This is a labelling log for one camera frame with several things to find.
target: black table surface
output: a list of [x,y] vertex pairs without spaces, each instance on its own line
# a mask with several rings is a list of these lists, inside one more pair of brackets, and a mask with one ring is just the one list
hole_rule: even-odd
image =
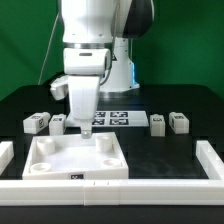
[[[148,127],[93,128],[116,133],[133,179],[206,179],[195,157],[196,141],[208,140],[224,157],[224,101],[199,85],[143,86],[138,95],[100,99],[98,110],[144,110],[164,115],[166,137],[151,137]],[[0,102],[0,142],[13,141],[15,157],[1,179],[21,179],[32,137],[23,120],[36,112],[69,113],[68,98],[55,101],[49,86],[25,86]],[[176,135],[168,124],[170,112],[190,120],[189,134]],[[80,133],[67,128],[65,134]],[[48,128],[38,136],[48,135]],[[2,223],[223,223],[224,206],[31,206],[0,207]]]

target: cable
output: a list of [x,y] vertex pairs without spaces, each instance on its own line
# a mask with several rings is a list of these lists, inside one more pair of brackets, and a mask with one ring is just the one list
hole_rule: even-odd
[[[114,33],[113,33],[113,42],[112,42],[112,56],[114,55],[114,46],[115,46],[115,36],[116,36],[116,31],[117,31],[117,18],[118,18],[118,10],[120,7],[120,1],[118,1],[117,6],[116,6],[116,17],[115,17],[115,22],[114,22]],[[104,85],[107,80],[110,77],[110,73],[111,73],[111,69],[112,69],[112,65],[111,68],[109,69],[106,78],[103,80],[103,82],[100,83],[100,86]]]
[[42,68],[41,68],[38,85],[41,84],[41,79],[42,79],[44,68],[45,68],[45,65],[46,65],[46,62],[47,62],[47,59],[48,59],[48,55],[49,55],[49,52],[50,52],[52,40],[53,40],[53,37],[54,37],[54,34],[55,34],[55,28],[56,28],[56,25],[57,25],[57,22],[58,22],[58,18],[59,18],[59,14],[57,14],[57,16],[55,18],[54,26],[53,26],[53,29],[51,31],[51,36],[50,36],[50,40],[49,40],[49,43],[48,43],[47,52],[46,52],[46,55],[45,55],[45,58],[44,58],[44,62],[43,62]]

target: white connector block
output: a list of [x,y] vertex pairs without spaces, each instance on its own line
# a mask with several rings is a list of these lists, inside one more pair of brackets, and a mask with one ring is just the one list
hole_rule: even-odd
[[170,113],[169,125],[176,134],[189,133],[189,120],[184,116],[183,113]]
[[208,141],[197,141],[196,156],[210,180],[224,180],[224,163]]
[[154,114],[150,116],[151,136],[165,136],[166,123],[163,115]]
[[51,115],[47,112],[33,114],[32,116],[23,120],[24,133],[37,134],[48,126],[50,118]]
[[66,115],[54,115],[49,123],[50,135],[63,135],[65,131]]
[[13,143],[1,142],[0,144],[0,175],[8,166],[12,158],[14,157]]

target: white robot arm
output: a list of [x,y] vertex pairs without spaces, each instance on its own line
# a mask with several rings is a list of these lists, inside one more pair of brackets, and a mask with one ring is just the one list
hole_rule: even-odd
[[58,0],[72,117],[90,138],[100,80],[111,69],[115,37],[139,38],[153,21],[152,0]]

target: white tray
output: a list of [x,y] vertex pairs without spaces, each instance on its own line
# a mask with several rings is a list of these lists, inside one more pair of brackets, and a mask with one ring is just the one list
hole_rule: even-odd
[[[110,137],[112,149],[108,152],[97,151],[97,136]],[[53,154],[40,153],[41,146],[38,144],[46,140],[54,143]],[[23,171],[24,180],[127,178],[128,166],[114,133],[93,134],[91,139],[82,139],[81,135],[33,137]]]

